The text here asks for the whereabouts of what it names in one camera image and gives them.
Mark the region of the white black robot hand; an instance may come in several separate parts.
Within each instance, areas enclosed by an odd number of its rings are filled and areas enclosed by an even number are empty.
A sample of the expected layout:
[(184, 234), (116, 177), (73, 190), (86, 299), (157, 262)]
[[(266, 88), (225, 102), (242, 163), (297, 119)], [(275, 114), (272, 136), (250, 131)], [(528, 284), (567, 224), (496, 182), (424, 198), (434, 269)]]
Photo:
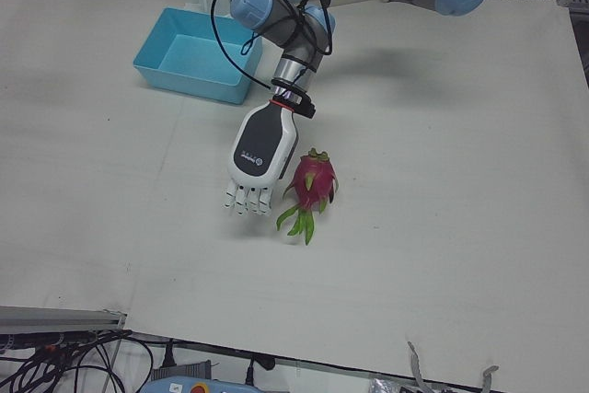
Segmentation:
[(270, 100), (251, 110), (229, 154), (225, 207), (239, 215), (268, 215), (274, 188), (283, 177), (297, 141), (290, 108)]

